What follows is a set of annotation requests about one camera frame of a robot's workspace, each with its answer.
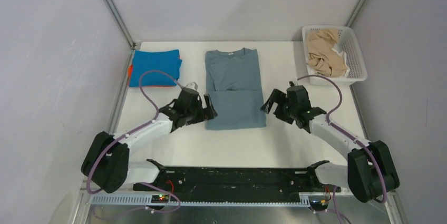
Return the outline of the grey-blue t shirt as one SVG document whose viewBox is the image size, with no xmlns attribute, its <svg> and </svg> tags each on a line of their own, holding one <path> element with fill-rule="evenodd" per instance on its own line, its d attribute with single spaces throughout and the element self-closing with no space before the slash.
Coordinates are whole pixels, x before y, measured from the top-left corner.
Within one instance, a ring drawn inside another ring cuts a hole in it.
<svg viewBox="0 0 447 224">
<path fill-rule="evenodd" d="M 257 49 L 232 52 L 207 51 L 206 92 L 217 117 L 206 123 L 207 130 L 263 128 L 265 113 Z"/>
</svg>

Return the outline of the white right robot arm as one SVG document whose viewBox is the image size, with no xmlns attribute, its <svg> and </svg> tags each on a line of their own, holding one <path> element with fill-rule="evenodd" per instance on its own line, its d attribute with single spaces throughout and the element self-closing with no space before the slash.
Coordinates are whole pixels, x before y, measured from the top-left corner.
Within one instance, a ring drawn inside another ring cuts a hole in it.
<svg viewBox="0 0 447 224">
<path fill-rule="evenodd" d="M 387 202 L 388 192 L 400 186 L 400 179 L 388 146 L 383 141 L 371 142 L 332 121 L 323 109 L 312 106 L 302 85 L 291 86 L 286 92 L 274 89 L 260 108 L 288 124 L 314 135 L 335 149 L 346 165 L 324 161 L 306 177 L 307 186 L 319 191 L 328 185 L 347 188 L 360 202 Z"/>
</svg>

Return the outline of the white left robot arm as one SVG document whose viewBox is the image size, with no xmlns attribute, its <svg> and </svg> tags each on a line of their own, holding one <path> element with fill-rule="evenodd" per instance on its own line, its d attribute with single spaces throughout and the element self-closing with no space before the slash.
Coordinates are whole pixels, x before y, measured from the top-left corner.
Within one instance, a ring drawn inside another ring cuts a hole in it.
<svg viewBox="0 0 447 224">
<path fill-rule="evenodd" d="M 182 88 L 176 99 L 156 112 L 153 119 L 123 134 L 102 131 L 95 136 L 81 165 L 90 193 L 94 193 L 91 182 L 107 193 L 135 183 L 146 183 L 153 190 L 161 190 L 167 181 L 162 173 L 165 167 L 154 160 L 132 162 L 130 157 L 157 138 L 217 117 L 210 95 L 200 95 L 188 87 Z"/>
</svg>

